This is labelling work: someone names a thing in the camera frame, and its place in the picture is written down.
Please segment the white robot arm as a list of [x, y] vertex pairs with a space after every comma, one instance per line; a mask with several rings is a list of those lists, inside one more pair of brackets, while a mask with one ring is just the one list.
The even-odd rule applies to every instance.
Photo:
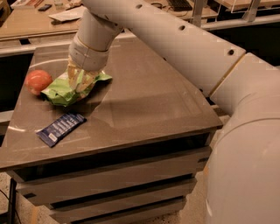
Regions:
[[280, 71], [144, 0], [82, 0], [74, 63], [99, 71], [127, 28], [230, 118], [208, 164], [207, 224], [280, 224]]

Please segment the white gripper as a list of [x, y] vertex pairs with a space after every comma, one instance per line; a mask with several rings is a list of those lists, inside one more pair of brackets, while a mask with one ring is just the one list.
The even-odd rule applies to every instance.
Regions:
[[[84, 45], [75, 35], [69, 46], [69, 56], [67, 64], [68, 82], [71, 89], [76, 89], [81, 93], [91, 85], [95, 77], [99, 74], [108, 61], [108, 51], [97, 51]], [[78, 75], [81, 74], [81, 81], [77, 85]]]

